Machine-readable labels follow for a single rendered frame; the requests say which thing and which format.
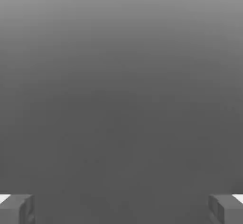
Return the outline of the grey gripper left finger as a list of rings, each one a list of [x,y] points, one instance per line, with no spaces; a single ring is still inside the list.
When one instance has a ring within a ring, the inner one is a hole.
[[[36,224],[35,196],[0,194],[0,224]]]

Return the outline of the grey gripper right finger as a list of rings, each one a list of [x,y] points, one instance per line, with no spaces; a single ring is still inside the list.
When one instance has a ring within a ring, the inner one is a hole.
[[[243,224],[243,194],[208,196],[210,224]]]

